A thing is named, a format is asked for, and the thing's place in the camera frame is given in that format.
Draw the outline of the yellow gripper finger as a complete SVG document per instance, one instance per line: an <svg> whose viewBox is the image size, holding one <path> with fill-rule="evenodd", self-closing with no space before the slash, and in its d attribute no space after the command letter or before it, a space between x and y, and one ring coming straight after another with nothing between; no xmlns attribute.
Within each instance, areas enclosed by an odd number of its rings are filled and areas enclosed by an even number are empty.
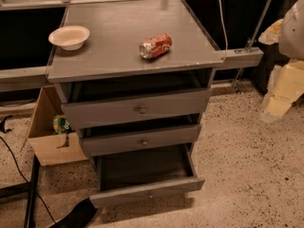
<svg viewBox="0 0 304 228"><path fill-rule="evenodd" d="M260 119L272 123L281 119L292 104L304 94L304 62L291 60L285 66L275 66L267 89Z"/></svg>
<svg viewBox="0 0 304 228"><path fill-rule="evenodd" d="M258 37L258 41L264 45L273 45L279 41L282 19L279 19L272 23L261 35Z"/></svg>

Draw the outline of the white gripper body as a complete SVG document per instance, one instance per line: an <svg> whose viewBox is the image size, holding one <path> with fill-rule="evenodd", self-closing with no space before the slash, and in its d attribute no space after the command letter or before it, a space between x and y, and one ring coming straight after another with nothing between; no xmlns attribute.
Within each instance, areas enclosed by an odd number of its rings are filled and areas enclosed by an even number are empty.
<svg viewBox="0 0 304 228"><path fill-rule="evenodd" d="M278 45L281 54L304 60L304 0L297 0L285 14Z"/></svg>

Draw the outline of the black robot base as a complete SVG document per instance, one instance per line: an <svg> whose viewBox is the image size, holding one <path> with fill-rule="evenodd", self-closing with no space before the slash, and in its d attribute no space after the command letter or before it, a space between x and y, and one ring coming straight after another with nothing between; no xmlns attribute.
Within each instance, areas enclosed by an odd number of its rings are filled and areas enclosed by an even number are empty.
<svg viewBox="0 0 304 228"><path fill-rule="evenodd" d="M90 198L87 198L80 201L67 216L56 221L48 228L86 228L96 213L97 208Z"/></svg>

